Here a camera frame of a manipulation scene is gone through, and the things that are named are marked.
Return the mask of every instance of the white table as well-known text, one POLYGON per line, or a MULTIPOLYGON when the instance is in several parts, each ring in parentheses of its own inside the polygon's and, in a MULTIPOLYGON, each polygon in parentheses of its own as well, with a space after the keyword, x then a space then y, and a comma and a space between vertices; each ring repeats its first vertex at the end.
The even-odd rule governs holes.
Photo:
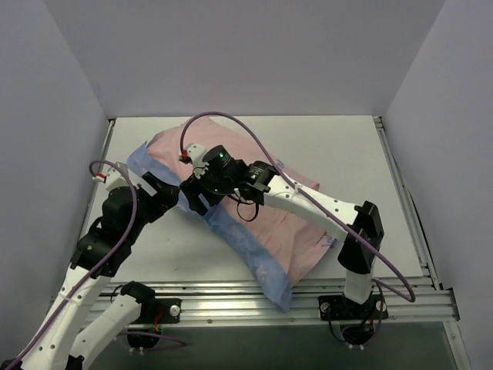
MULTIPOLYGON (((417 252, 404 218, 394 181, 370 116, 249 116, 241 118, 267 149, 303 175, 320 182, 320 191, 362 204, 369 200, 381 213, 385 237, 381 252, 407 278, 422 277, 417 252)), ((213 117, 241 132, 226 119, 213 117)), ((129 154, 162 131, 186 121, 173 118, 116 120, 106 159, 125 162, 129 154)), ((107 192, 98 187, 89 224, 101 214, 107 192)), ((329 250, 304 278, 341 279, 338 250, 329 250)), ((375 276, 393 277, 380 261, 375 276)), ((197 217, 173 209, 145 227, 114 282, 252 282, 236 253, 197 217)))

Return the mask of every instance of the bolt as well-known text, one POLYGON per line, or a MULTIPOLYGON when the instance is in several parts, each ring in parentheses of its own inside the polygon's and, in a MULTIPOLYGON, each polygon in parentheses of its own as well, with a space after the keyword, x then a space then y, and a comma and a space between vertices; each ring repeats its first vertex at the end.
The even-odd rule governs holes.
POLYGON ((329 309, 330 307, 330 304, 328 302, 324 302, 320 305, 320 310, 322 312, 327 312, 327 310, 329 309))
POLYGON ((169 314, 172 315, 174 318, 179 315, 180 311, 181 310, 179 309, 179 306, 177 306, 176 304, 169 308, 169 314))
POLYGON ((385 310, 387 310, 387 305, 385 304, 385 302, 382 302, 382 301, 378 301, 375 305, 375 308, 378 310, 378 311, 383 311, 385 312, 385 310))

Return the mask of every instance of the cloth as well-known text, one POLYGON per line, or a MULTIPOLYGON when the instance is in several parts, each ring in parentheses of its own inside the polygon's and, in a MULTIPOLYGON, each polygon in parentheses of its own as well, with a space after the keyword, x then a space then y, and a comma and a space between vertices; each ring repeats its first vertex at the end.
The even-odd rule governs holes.
MULTIPOLYGON (((143 144, 128 159, 129 168, 142 176, 149 171, 162 181, 178 185, 192 173, 192 166, 178 161, 179 137, 183 125, 158 133, 143 144)), ((198 119, 186 131, 185 145, 199 143, 206 148, 223 145, 236 159, 249 164, 255 160, 268 162, 258 145, 249 137, 236 133, 205 117, 198 119)), ((277 161, 296 181, 318 190, 320 184, 277 161)), ((181 193, 177 206, 193 214, 181 193)), ((243 259, 259 282, 263 293, 281 311, 288 311, 292 299, 291 287, 296 284, 334 245, 334 239, 323 229, 285 210, 260 207, 254 221, 242 220, 236 212, 236 202, 224 198, 211 207, 203 219, 243 259)), ((255 206, 240 205, 243 218, 249 220, 255 206)))

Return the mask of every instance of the gray floor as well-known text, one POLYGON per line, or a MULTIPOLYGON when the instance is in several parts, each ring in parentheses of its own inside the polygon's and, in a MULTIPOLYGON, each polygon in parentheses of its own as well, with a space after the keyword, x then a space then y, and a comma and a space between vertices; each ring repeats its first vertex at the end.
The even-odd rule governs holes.
POLYGON ((328 327, 168 329, 189 346, 130 355, 113 342, 91 370, 133 369, 456 369, 441 324, 385 325, 371 347, 349 350, 328 327))

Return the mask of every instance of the pink cloth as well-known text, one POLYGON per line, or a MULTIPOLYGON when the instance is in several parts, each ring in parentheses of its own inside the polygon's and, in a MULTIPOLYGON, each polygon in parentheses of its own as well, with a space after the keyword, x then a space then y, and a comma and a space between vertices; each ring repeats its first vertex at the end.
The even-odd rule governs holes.
MULTIPOLYGON (((179 137, 183 125, 158 133, 148 145, 149 155, 167 165, 181 180, 192 173, 192 166, 178 161, 179 137)), ((236 159, 246 164, 256 160, 268 163, 258 145, 249 137, 221 126, 208 117, 198 119, 186 131, 184 145, 198 143, 208 149, 223 145, 236 159)), ((318 190, 320 184, 310 180, 289 167, 284 171, 295 180, 318 190)), ((263 206, 252 222, 242 220, 236 213, 236 202, 224 198, 222 205, 230 216, 244 224, 255 238, 279 261, 291 284, 296 284, 329 249, 332 238, 323 229, 289 214, 285 210, 263 206)), ((240 205, 241 215, 249 220, 254 215, 252 206, 240 205)))

